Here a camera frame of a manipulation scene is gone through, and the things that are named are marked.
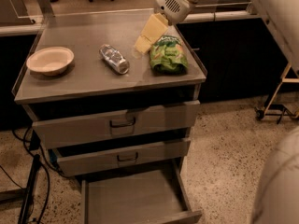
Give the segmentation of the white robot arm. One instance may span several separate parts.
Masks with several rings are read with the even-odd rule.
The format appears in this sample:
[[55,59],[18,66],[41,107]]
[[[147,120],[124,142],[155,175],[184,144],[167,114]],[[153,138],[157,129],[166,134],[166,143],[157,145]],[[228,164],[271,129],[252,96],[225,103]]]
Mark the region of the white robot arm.
[[[155,0],[150,17],[135,42],[145,54],[169,24],[185,20],[199,0]],[[299,0],[250,0],[285,55],[288,65],[299,64]],[[299,127],[270,153],[257,188],[249,224],[299,224]]]

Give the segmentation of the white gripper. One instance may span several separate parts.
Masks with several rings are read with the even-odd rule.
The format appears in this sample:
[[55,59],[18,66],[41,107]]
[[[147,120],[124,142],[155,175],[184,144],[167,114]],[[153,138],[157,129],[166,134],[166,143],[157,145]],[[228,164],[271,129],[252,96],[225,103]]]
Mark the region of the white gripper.
[[168,29],[168,22],[177,24],[187,17],[197,0],[155,0],[160,13],[151,14],[134,48],[145,54]]

